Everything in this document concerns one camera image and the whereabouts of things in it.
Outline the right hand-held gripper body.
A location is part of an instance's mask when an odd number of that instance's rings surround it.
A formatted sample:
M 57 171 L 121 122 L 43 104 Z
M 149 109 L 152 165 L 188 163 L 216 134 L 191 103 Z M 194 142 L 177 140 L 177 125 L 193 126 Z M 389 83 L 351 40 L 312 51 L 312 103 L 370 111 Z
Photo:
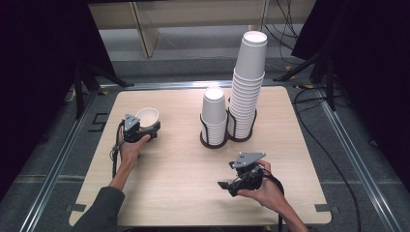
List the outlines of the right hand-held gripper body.
M 262 184 L 262 176 L 264 172 L 257 161 L 265 156 L 265 153 L 240 152 L 234 164 L 237 178 L 232 184 L 237 186 L 239 190 L 258 189 Z

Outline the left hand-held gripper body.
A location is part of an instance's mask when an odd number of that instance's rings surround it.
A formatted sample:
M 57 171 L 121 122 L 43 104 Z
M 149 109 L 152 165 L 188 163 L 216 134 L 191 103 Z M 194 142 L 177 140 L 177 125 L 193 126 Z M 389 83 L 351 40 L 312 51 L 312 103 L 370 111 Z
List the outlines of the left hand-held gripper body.
M 130 143 L 135 143 L 139 141 L 144 135 L 149 134 L 151 139 L 158 137 L 158 132 L 156 133 L 145 133 L 141 131 L 141 126 L 139 119 L 131 114 L 126 114 L 123 120 L 123 138 L 125 141 Z

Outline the white paper cup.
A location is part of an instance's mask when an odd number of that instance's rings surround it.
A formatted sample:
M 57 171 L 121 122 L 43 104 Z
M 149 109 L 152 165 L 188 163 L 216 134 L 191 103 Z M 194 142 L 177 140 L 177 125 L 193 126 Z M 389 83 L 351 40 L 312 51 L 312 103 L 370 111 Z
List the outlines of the white paper cup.
M 140 126 L 143 129 L 148 130 L 159 121 L 160 114 L 156 108 L 145 107 L 140 109 L 135 117 L 139 119 Z

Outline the black wire cup holder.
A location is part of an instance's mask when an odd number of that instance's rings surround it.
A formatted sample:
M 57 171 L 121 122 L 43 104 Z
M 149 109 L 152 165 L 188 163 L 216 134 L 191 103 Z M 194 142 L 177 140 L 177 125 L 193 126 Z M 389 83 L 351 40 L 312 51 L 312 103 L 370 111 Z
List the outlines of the black wire cup holder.
M 227 142 L 227 120 L 224 120 L 220 124 L 212 125 L 208 124 L 203 117 L 200 116 L 200 122 L 200 142 L 203 146 L 210 149 L 217 149 Z
M 256 108 L 253 106 L 242 109 L 237 102 L 230 99 L 227 116 L 227 132 L 230 138 L 234 141 L 249 140 L 252 136 L 253 126 L 257 117 Z

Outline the short stack of paper cups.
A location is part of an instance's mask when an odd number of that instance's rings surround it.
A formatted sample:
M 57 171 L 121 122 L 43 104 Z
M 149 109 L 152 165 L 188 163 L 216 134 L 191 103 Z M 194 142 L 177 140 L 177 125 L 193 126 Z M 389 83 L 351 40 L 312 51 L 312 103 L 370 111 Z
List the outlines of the short stack of paper cups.
M 201 136 L 208 146 L 219 146 L 225 140 L 227 113 L 225 109 L 225 94 L 218 86 L 206 89 L 203 96 Z

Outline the tall stack of paper cups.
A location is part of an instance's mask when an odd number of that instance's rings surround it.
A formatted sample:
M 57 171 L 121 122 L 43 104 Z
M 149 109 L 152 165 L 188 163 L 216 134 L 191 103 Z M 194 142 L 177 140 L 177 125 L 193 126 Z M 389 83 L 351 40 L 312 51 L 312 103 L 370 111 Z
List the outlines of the tall stack of paper cups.
M 241 41 L 233 72 L 231 97 L 242 109 L 257 106 L 265 76 L 267 36 L 259 31 L 247 31 Z

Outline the person's left hand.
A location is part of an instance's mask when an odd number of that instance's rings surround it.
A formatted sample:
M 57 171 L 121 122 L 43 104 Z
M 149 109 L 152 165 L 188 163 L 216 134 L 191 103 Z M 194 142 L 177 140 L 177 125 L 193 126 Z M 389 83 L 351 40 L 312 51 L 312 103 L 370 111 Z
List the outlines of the person's left hand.
M 140 150 L 151 138 L 150 135 L 144 135 L 135 143 L 124 142 L 120 146 L 121 168 L 132 168 L 140 154 Z

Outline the person's right hand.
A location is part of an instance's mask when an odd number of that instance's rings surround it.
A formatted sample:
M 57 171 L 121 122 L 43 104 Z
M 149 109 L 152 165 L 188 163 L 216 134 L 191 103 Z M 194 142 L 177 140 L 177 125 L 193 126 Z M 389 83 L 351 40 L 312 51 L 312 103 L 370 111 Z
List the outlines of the person's right hand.
M 260 188 L 255 190 L 240 189 L 238 191 L 240 196 L 254 199 L 261 206 L 277 212 L 277 208 L 282 204 L 287 204 L 284 195 L 281 193 L 278 186 L 264 177 Z

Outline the black tape floor mark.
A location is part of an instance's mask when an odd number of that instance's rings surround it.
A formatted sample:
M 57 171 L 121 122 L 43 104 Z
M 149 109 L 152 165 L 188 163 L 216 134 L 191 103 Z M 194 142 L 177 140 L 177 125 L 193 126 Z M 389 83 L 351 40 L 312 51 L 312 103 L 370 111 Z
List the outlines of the black tape floor mark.
M 104 130 L 108 114 L 107 113 L 96 113 L 93 121 L 91 123 L 89 132 L 101 132 Z

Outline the black tripod stand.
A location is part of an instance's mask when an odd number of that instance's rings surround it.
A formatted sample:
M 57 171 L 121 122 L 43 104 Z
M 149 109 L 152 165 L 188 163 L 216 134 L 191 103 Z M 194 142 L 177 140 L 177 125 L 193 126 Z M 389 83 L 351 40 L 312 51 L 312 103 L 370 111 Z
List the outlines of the black tripod stand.
M 76 118 L 79 119 L 80 116 L 85 112 L 85 103 L 82 97 L 83 86 L 87 88 L 88 91 L 95 92 L 101 88 L 101 85 L 97 81 L 96 77 L 101 76 L 121 87 L 132 87 L 132 83 L 121 80 L 116 76 L 115 72 L 107 72 L 101 68 L 90 63 L 76 63 L 75 70 L 73 74 L 73 85 L 74 92 L 76 95 Z
M 319 84 L 322 80 L 325 80 L 326 89 L 326 102 L 328 106 L 335 111 L 335 97 L 334 97 L 334 62 L 329 51 L 322 49 L 308 58 L 301 65 L 298 65 L 293 69 L 293 74 L 296 75 L 301 71 L 304 71 L 309 66 L 313 66 L 313 70 L 310 73 L 310 81 L 313 84 Z M 274 81 L 287 81 L 284 79 L 284 75 L 274 78 Z

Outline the beige wooden furniture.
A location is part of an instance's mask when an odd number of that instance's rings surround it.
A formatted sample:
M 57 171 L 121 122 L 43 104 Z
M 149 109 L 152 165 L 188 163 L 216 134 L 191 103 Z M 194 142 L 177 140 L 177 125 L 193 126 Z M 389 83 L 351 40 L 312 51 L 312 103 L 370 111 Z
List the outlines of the beige wooden furniture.
M 92 3 L 88 8 L 100 30 L 136 29 L 149 58 L 160 28 L 250 25 L 260 30 L 268 4 L 269 0 L 131 0 Z

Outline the black curtain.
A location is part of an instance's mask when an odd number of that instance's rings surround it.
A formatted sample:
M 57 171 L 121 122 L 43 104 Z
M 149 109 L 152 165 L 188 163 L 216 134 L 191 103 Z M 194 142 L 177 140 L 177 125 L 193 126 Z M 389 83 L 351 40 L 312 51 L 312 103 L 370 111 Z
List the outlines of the black curtain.
M 0 200 L 79 74 L 116 75 L 89 5 L 0 0 Z
M 337 77 L 410 188 L 410 0 L 352 0 L 338 39 Z

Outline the metal floor rail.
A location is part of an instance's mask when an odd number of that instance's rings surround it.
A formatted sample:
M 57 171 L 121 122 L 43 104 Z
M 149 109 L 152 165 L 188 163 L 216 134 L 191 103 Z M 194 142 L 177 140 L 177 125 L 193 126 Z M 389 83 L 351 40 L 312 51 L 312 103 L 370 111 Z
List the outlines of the metal floor rail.
M 74 120 L 73 126 L 71 127 L 71 130 L 64 141 L 55 162 L 52 164 L 50 171 L 45 176 L 41 190 L 30 207 L 30 210 L 19 229 L 19 232 L 34 232 L 97 94 L 97 91 L 91 91 L 89 93 L 89 97 L 85 102 L 83 112 Z
M 337 113 L 332 110 L 327 103 L 323 104 L 323 109 L 386 231 L 404 232 L 386 196 L 367 169 L 361 154 L 358 152 L 344 125 L 341 123 Z

